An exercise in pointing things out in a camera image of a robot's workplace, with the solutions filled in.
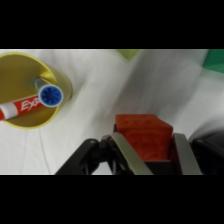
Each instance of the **white table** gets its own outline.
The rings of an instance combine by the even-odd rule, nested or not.
[[[0,174],[54,174],[84,140],[110,134],[116,114],[156,114],[190,140],[224,126],[224,74],[202,69],[207,50],[141,50],[131,61],[108,49],[8,51],[63,71],[75,95],[43,128],[0,123]]]

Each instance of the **yellow cup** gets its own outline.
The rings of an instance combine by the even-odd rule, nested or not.
[[[66,75],[31,55],[17,52],[0,55],[0,104],[37,94],[34,81],[38,77],[61,88],[64,94],[63,102],[58,107],[42,107],[5,123],[22,129],[42,127],[49,123],[72,97],[73,89]]]

